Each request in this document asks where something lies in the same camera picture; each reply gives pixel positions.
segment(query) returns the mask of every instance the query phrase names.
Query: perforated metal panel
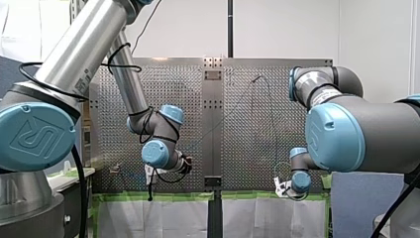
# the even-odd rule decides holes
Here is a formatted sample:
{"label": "perforated metal panel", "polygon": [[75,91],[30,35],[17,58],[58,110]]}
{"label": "perforated metal panel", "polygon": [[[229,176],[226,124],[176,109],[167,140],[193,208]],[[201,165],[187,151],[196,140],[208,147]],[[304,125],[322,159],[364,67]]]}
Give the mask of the perforated metal panel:
{"label": "perforated metal panel", "polygon": [[[209,81],[203,83],[208,68],[208,65],[203,66],[203,59],[136,59],[136,64],[143,68],[142,84],[151,106],[160,108],[169,103],[184,110],[185,123],[180,130],[178,149],[193,156],[193,171],[180,183],[159,182],[156,186],[159,191],[180,192],[203,190],[204,170],[206,175],[211,171],[221,172],[215,176],[222,176],[223,189],[273,190],[277,162],[283,162],[277,170],[283,176],[289,175],[290,149],[305,144],[305,110],[287,98],[289,70],[295,65],[322,66],[330,62],[323,59],[223,59],[223,67],[220,67],[223,86],[210,87],[213,88],[210,90],[218,90],[213,98],[220,97],[217,102],[220,103],[218,108],[223,108],[222,115],[220,118],[213,115],[211,123],[203,118],[203,91],[206,95],[209,93]],[[261,78],[251,83],[257,76]],[[139,136],[126,128],[127,112],[115,79],[106,68],[101,68],[95,81],[97,84],[93,83],[90,90],[92,164],[98,169],[93,189],[95,192],[146,190]],[[214,125],[222,130],[208,134]],[[203,144],[204,134],[212,140],[221,138],[221,148],[214,148],[220,145],[217,143]],[[214,152],[221,151],[221,158],[211,161],[212,170],[203,168],[203,148],[209,147],[206,152],[213,152],[213,157],[218,155]],[[110,174],[109,168],[117,164],[121,164],[121,171]],[[176,177],[166,175],[167,179]],[[315,187],[321,186],[319,177],[313,180]]]}
{"label": "perforated metal panel", "polygon": [[[160,61],[139,59],[142,84],[150,106],[159,109],[163,104],[176,105],[184,111],[178,149],[194,158],[193,172],[180,183],[160,182],[159,191],[203,190],[201,145],[201,77],[202,66],[196,63],[163,64]],[[97,192],[113,190],[146,190],[145,170],[141,160],[139,136],[126,127],[127,112],[114,77],[106,67],[96,73],[98,90],[98,141],[101,170],[95,177]],[[121,164],[118,174],[109,168]],[[176,179],[178,175],[162,175]]]}
{"label": "perforated metal panel", "polygon": [[[295,65],[309,66],[308,61]],[[289,152],[305,146],[305,110],[288,99],[292,66],[225,62],[223,189],[274,190],[274,177],[290,178]],[[313,187],[322,187],[319,172],[311,174]]]}

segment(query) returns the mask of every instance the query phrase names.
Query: wire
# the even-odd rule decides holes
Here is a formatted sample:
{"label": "wire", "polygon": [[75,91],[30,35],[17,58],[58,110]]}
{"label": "wire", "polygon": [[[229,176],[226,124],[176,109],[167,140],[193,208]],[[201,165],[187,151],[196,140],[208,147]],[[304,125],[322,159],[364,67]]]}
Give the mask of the wire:
{"label": "wire", "polygon": [[289,193],[288,193],[288,191],[290,190],[290,187],[288,187],[284,192],[283,192],[283,194],[286,194],[286,196],[289,198],[289,199],[291,199],[291,200],[294,200],[294,201],[302,201],[302,200],[304,200],[304,199],[306,199],[306,197],[308,197],[308,195],[309,195],[309,192],[305,192],[305,194],[303,195],[303,196],[301,196],[301,197],[293,197],[293,196],[291,196],[291,195],[289,195]]}
{"label": "wire", "polygon": [[114,59],[115,55],[122,50],[124,47],[130,47],[130,43],[125,43],[123,45],[121,45],[117,50],[115,50],[115,52],[113,54],[111,54],[110,57],[108,57],[108,63],[101,63],[102,66],[108,66],[108,71],[114,75],[114,73],[111,71],[111,67],[132,67],[132,68],[136,68],[137,72],[141,72],[142,68],[140,66],[137,65],[133,65],[133,64],[111,64],[112,60]]}
{"label": "wire", "polygon": [[[148,117],[143,121],[143,128],[142,128],[142,131],[140,132],[141,145],[149,141],[153,136],[152,133],[149,133],[148,130],[146,129],[148,127],[149,122],[151,121],[152,115],[154,114],[154,108],[152,106],[149,107],[149,110],[151,110],[151,112],[148,114]],[[146,140],[142,141],[142,138],[145,135],[149,135],[149,136]]]}
{"label": "wire", "polygon": [[176,180],[166,180],[165,178],[162,178],[162,177],[160,176],[160,174],[158,173],[157,169],[154,169],[154,171],[156,171],[158,178],[159,178],[160,180],[162,180],[162,181],[166,182],[166,183],[177,183],[177,182],[182,181],[182,180],[186,177],[186,174],[183,174],[181,178],[177,178]]}
{"label": "wire", "polygon": [[386,211],[385,215],[380,220],[379,224],[374,229],[373,233],[371,234],[370,238],[377,238],[379,237],[380,231],[385,226],[386,221],[391,217],[392,213],[398,208],[398,206],[407,198],[407,196],[411,193],[411,191],[414,190],[417,183],[420,179],[420,172],[417,174],[417,176],[414,178],[414,180],[410,183],[410,185],[398,196],[398,198],[395,200],[395,202],[389,207],[389,209]]}
{"label": "wire", "polygon": [[[119,65],[119,64],[111,64],[112,59],[114,58],[114,56],[123,48],[123,47],[129,47],[130,43],[126,43],[121,45],[109,58],[108,58],[108,63],[101,63],[102,66],[108,66],[108,70],[111,74],[113,74],[113,72],[111,71],[111,66],[112,67],[131,67],[131,68],[136,68],[137,72],[141,72],[142,68],[138,65],[129,65],[129,64],[123,64],[123,65]],[[57,92],[59,94],[62,95],[66,95],[69,97],[73,97],[78,99],[79,102],[84,102],[84,101],[88,101],[89,98],[76,94],[76,93],[71,93],[71,92],[67,92],[64,90],[59,89],[58,87],[48,84],[48,83],[44,83],[42,81],[37,80],[36,78],[34,78],[32,75],[30,75],[26,70],[25,67],[27,66],[34,66],[34,65],[42,65],[43,62],[40,61],[32,61],[32,62],[23,62],[19,65],[19,72],[28,80],[32,81],[33,83],[39,85],[40,87],[49,89],[51,91]]]}
{"label": "wire", "polygon": [[139,39],[142,37],[142,35],[145,33],[146,28],[149,25],[149,22],[152,19],[152,16],[155,14],[155,11],[158,9],[158,5],[160,4],[161,0],[159,0],[157,2],[157,4],[155,5],[154,10],[152,11],[151,15],[149,16],[148,20],[145,23],[145,26],[143,27],[143,30],[139,33],[139,35],[136,38],[136,43],[134,44],[133,50],[132,50],[132,54],[134,53],[134,51],[136,50],[137,44],[139,43]]}
{"label": "wire", "polygon": [[27,66],[41,65],[41,64],[43,64],[43,63],[42,63],[42,62],[35,62],[35,61],[34,61],[34,62],[23,62],[23,63],[21,63],[21,64],[19,65],[19,72],[20,72],[20,73],[21,73],[21,74],[22,74],[25,78],[29,79],[30,81],[34,82],[35,84],[37,84],[37,85],[39,85],[39,86],[41,86],[41,87],[43,87],[43,88],[49,89],[49,90],[51,90],[51,91],[58,92],[58,93],[60,93],[60,94],[63,94],[63,95],[69,96],[69,97],[76,98],[76,99],[78,99],[80,102],[83,102],[83,101],[87,101],[87,100],[89,100],[89,98],[87,98],[87,97],[84,97],[84,96],[81,96],[81,95],[78,95],[78,94],[75,94],[75,93],[66,92],[66,91],[63,91],[63,90],[59,89],[58,87],[56,87],[56,86],[54,86],[54,85],[51,85],[51,84],[47,84],[47,83],[41,82],[41,81],[37,80],[36,78],[34,78],[32,75],[28,74],[28,73],[25,71],[25,67],[27,67]]}
{"label": "wire", "polygon": [[73,145],[73,148],[71,149],[71,153],[74,158],[74,162],[76,163],[77,167],[77,174],[80,182],[80,231],[79,231],[79,237],[85,237],[86,233],[86,222],[87,222],[87,185],[86,180],[84,178],[84,170],[83,170],[83,164],[81,163],[80,157],[77,152],[77,148],[75,145]]}
{"label": "wire", "polygon": [[227,113],[225,116],[222,117],[222,119],[220,119],[220,121],[218,123],[216,123],[216,125],[210,129],[209,131],[207,131],[194,145],[192,145],[191,147],[188,148],[188,150],[191,150],[192,148],[195,148],[196,146],[200,145],[201,142],[203,141],[203,139],[210,134],[212,131],[214,131],[222,122],[224,122],[232,113],[234,113],[234,111],[236,110],[236,108],[238,107],[238,105],[242,102],[245,94],[248,92],[248,90],[250,89],[250,86],[258,79],[259,77],[251,80],[247,86],[247,88],[244,90],[244,92],[241,94],[240,98],[238,99],[238,101],[235,103],[234,108],[232,108],[231,111],[229,111],[229,113]]}
{"label": "wire", "polygon": [[152,176],[151,176],[151,180],[149,181],[149,185],[148,185],[148,190],[149,190],[149,198],[148,201],[153,201],[154,197],[152,196],[152,186],[153,186],[153,182],[154,182],[154,174],[155,174],[156,169],[154,169],[152,171]]}

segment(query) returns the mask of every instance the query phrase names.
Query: metal post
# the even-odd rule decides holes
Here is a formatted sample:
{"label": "metal post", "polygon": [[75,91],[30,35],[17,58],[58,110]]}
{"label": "metal post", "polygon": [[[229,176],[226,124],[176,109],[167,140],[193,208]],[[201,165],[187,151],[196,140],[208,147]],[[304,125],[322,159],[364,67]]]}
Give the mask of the metal post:
{"label": "metal post", "polygon": [[228,0],[228,58],[234,57],[234,0]]}

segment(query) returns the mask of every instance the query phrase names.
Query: black cable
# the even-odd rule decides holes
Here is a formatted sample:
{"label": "black cable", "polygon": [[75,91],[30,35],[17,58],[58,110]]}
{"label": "black cable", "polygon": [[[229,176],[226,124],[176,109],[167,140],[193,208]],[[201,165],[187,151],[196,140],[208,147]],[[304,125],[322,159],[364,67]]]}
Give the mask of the black cable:
{"label": "black cable", "polygon": [[180,177],[180,178],[177,178],[176,180],[166,180],[165,178],[163,178],[159,173],[158,173],[158,171],[156,171],[157,172],[157,176],[158,176],[158,178],[160,179],[160,180],[162,180],[162,181],[164,181],[164,182],[166,182],[166,183],[177,183],[177,182],[180,182],[180,181],[182,181],[185,177],[186,177],[186,174],[183,174],[182,175],[182,177]]}
{"label": "black cable", "polygon": [[148,201],[153,201],[154,198],[152,196],[152,186],[153,186],[153,182],[154,182],[154,174],[155,174],[156,169],[154,169],[152,171],[152,176],[151,176],[151,180],[149,181],[149,185],[148,185],[148,190],[149,190],[149,198]]}
{"label": "black cable", "polygon": [[58,92],[60,94],[63,94],[63,95],[69,96],[69,97],[76,98],[81,102],[89,100],[89,98],[87,98],[87,97],[84,97],[84,96],[81,96],[81,95],[78,95],[78,94],[75,94],[75,93],[66,92],[66,91],[63,91],[63,90],[59,89],[58,87],[56,87],[54,85],[50,85],[50,84],[41,82],[41,81],[37,80],[36,78],[34,78],[32,75],[28,74],[25,71],[25,67],[27,67],[27,66],[41,65],[41,64],[43,64],[43,63],[42,62],[23,62],[19,65],[19,72],[25,78],[29,79],[33,83],[35,83],[35,84],[37,84],[37,85],[39,85],[43,88],[49,89],[49,90],[54,91],[54,92]]}
{"label": "black cable", "polygon": [[385,226],[386,221],[391,217],[392,213],[398,208],[398,206],[407,198],[407,196],[414,190],[417,183],[420,180],[420,172],[414,178],[414,180],[410,183],[410,185],[398,196],[398,198],[394,201],[394,203],[389,207],[386,211],[385,215],[380,220],[379,224],[374,229],[373,233],[371,234],[370,238],[378,238],[380,235],[380,231]]}
{"label": "black cable", "polygon": [[[153,107],[149,107],[149,110],[151,110],[151,112],[148,114],[148,117],[143,121],[143,128],[142,131],[140,132],[140,144],[143,145],[144,143],[146,143],[148,140],[150,140],[152,138],[152,133],[149,133],[148,130],[146,129],[149,122],[151,121],[152,115],[154,114],[154,108]],[[142,140],[143,136],[145,135],[149,135],[148,138],[146,140]]]}
{"label": "black cable", "polygon": [[179,131],[175,128],[175,126],[172,125],[172,123],[169,121],[168,118],[166,118],[165,115],[161,114],[159,111],[157,112],[157,114],[159,114],[164,119],[164,121],[166,121],[166,123],[169,124],[170,128],[172,128],[172,130],[175,132],[176,141],[179,140]]}
{"label": "black cable", "polygon": [[[113,66],[113,67],[131,67],[131,68],[136,68],[137,69],[137,72],[141,72],[142,71],[142,68],[140,67],[140,66],[137,66],[137,65],[129,65],[129,64],[127,64],[127,65],[119,65],[119,64],[111,64],[111,61],[112,61],[112,59],[114,58],[114,56],[121,50],[121,49],[123,49],[124,47],[129,47],[130,46],[130,43],[126,43],[126,44],[123,44],[123,45],[121,45],[109,58],[108,58],[108,63],[101,63],[101,65],[102,66],[108,66],[108,70],[109,70],[109,72],[111,73],[111,74],[113,74],[113,72],[111,71],[111,66]],[[43,62],[40,62],[40,61],[33,61],[33,62],[23,62],[23,63],[21,63],[20,65],[19,65],[19,72],[25,77],[25,78],[27,78],[28,80],[30,80],[30,81],[32,81],[33,83],[35,83],[35,84],[37,84],[37,85],[39,85],[39,86],[41,86],[41,87],[43,87],[43,88],[46,88],[46,89],[49,89],[49,90],[51,90],[51,91],[54,91],[54,92],[57,92],[57,93],[60,93],[60,94],[62,94],[62,95],[66,95],[66,96],[69,96],[69,97],[73,97],[73,98],[76,98],[76,99],[78,99],[79,100],[79,102],[84,102],[84,101],[88,101],[89,100],[89,98],[87,98],[87,97],[85,97],[85,96],[82,96],[82,95],[79,95],[79,94],[76,94],[76,93],[71,93],[71,92],[66,92],[66,91],[63,91],[63,90],[61,90],[61,89],[59,89],[58,87],[56,87],[56,86],[54,86],[54,85],[51,85],[51,84],[48,84],[48,83],[44,83],[44,82],[41,82],[41,81],[39,81],[39,80],[37,80],[36,78],[34,78],[32,75],[30,75],[27,71],[25,71],[25,67],[27,67],[27,66],[34,66],[34,65],[42,65],[43,64]]]}
{"label": "black cable", "polygon": [[136,47],[137,47],[137,44],[139,43],[139,39],[140,39],[140,37],[145,33],[145,30],[146,30],[146,28],[148,27],[148,25],[149,25],[149,22],[151,21],[151,19],[152,19],[152,16],[155,14],[155,11],[157,10],[157,8],[158,8],[158,5],[160,4],[160,2],[161,2],[161,0],[159,0],[158,2],[157,2],[157,4],[155,5],[155,8],[154,8],[154,10],[152,11],[152,13],[151,13],[151,15],[149,16],[149,18],[148,18],[148,20],[146,21],[146,23],[145,23],[145,26],[143,27],[143,30],[139,33],[139,35],[137,36],[137,38],[136,38],[136,43],[134,44],[134,47],[133,47],[133,50],[132,50],[132,54],[134,53],[134,51],[136,50]]}
{"label": "black cable", "polygon": [[137,72],[141,72],[142,68],[140,66],[137,65],[133,65],[133,64],[111,64],[112,60],[114,59],[114,56],[120,51],[122,50],[124,47],[130,47],[130,43],[125,43],[123,45],[121,45],[117,50],[115,50],[115,52],[113,54],[111,54],[110,57],[108,57],[108,63],[101,63],[102,66],[108,66],[108,71],[114,75],[114,73],[111,71],[111,67],[133,67],[137,69]]}
{"label": "black cable", "polygon": [[77,174],[80,182],[80,231],[79,231],[79,237],[84,238],[86,233],[86,223],[87,223],[87,185],[86,180],[84,178],[84,170],[83,170],[83,164],[80,160],[80,157],[77,152],[77,148],[74,145],[71,149],[71,153],[74,158],[74,162],[76,163],[77,167]]}

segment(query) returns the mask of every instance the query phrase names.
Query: logo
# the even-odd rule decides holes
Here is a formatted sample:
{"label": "logo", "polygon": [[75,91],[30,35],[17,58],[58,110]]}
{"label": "logo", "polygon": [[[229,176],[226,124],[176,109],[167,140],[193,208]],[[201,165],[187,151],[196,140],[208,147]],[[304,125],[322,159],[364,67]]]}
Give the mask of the logo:
{"label": "logo", "polygon": [[38,117],[28,117],[10,143],[10,148],[48,159],[64,130]]}

